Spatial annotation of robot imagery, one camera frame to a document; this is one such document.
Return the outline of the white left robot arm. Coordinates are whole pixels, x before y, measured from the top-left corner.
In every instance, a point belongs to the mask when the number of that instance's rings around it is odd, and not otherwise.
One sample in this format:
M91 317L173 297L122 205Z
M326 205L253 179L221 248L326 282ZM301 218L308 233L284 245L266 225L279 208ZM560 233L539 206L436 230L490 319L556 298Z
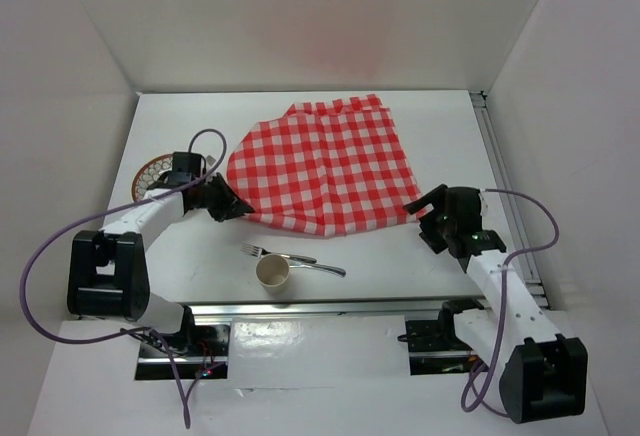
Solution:
M118 220L76 234L67 290L72 314L137 323L160 333L176 355L193 350L206 332L196 328L188 306L151 292L146 251L189 211L205 209L217 222L254 212L220 174L195 180L193 173L168 171Z

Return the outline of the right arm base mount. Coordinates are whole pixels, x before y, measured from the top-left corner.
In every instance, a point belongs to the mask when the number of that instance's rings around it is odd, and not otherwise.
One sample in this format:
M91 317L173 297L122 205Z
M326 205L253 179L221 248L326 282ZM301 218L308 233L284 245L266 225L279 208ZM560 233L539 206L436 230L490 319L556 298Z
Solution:
M397 340L406 346L412 376L464 374L481 361L456 336L453 316L447 312L429 319L410 316Z

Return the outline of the red white checkered cloth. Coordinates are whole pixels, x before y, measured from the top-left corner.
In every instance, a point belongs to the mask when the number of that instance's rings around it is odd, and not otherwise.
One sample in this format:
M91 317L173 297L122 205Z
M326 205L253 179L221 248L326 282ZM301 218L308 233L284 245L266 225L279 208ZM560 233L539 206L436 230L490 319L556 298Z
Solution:
M255 124L226 178L249 220L312 236L346 236L414 221L421 191L389 108L375 94L294 104Z

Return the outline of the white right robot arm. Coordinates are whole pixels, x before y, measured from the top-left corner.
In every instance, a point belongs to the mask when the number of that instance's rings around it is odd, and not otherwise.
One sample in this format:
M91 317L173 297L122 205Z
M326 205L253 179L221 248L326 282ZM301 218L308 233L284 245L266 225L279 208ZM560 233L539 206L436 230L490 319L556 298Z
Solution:
M441 344L462 344L479 360L470 371L461 407L474 411L484 404L493 381L502 416L516 424L577 416L584 412L588 352L577 337L566 337L543 313L512 262L525 249L508 252L494 230L484 228L483 191L444 184L406 205L419 220L420 237L436 254L443 251L488 302L445 303L436 325Z

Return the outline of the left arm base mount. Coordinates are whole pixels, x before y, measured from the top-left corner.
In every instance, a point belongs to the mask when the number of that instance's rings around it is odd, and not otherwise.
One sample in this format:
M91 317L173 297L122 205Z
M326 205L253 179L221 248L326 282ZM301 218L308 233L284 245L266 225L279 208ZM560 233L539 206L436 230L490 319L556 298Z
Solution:
M200 375L206 380L226 379L230 335L231 326L226 323L197 326L193 342L166 335L180 378L194 380ZM144 335L140 340L134 378L137 381L174 378L167 353L156 337Z

